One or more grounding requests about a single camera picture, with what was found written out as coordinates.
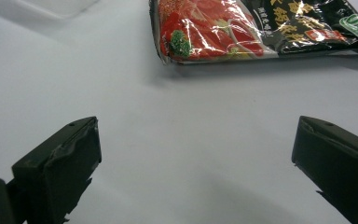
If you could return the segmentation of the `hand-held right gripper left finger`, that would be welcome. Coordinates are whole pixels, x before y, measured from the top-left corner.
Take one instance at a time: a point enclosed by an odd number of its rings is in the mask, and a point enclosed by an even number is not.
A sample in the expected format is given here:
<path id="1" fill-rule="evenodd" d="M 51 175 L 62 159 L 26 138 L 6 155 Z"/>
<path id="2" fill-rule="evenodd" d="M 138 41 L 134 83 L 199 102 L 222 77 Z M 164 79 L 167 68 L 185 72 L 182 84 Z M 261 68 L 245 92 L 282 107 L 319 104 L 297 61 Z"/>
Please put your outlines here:
<path id="1" fill-rule="evenodd" d="M 26 193 L 28 224 L 63 224 L 102 161 L 98 120 L 73 121 L 12 166 Z"/>

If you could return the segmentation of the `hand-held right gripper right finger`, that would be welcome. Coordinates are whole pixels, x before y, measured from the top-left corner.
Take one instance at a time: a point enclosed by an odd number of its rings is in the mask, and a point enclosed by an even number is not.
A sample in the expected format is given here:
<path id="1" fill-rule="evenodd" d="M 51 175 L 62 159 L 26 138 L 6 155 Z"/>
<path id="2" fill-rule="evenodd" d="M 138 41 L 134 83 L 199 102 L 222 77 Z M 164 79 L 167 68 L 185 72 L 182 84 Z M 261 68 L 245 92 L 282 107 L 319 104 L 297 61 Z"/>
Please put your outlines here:
<path id="1" fill-rule="evenodd" d="M 299 118 L 292 163 L 351 224 L 358 224 L 358 136 L 331 122 Z"/>

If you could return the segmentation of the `red and black food packet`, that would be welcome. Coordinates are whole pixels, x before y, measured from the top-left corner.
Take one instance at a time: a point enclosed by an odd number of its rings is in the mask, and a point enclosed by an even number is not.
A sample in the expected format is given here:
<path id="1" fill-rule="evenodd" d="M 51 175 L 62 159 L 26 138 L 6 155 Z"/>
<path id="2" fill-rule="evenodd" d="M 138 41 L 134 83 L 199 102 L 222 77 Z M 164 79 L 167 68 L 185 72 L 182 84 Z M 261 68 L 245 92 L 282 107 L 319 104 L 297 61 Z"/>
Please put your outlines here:
<path id="1" fill-rule="evenodd" d="M 164 63 L 358 53 L 348 0 L 149 0 L 149 14 Z"/>

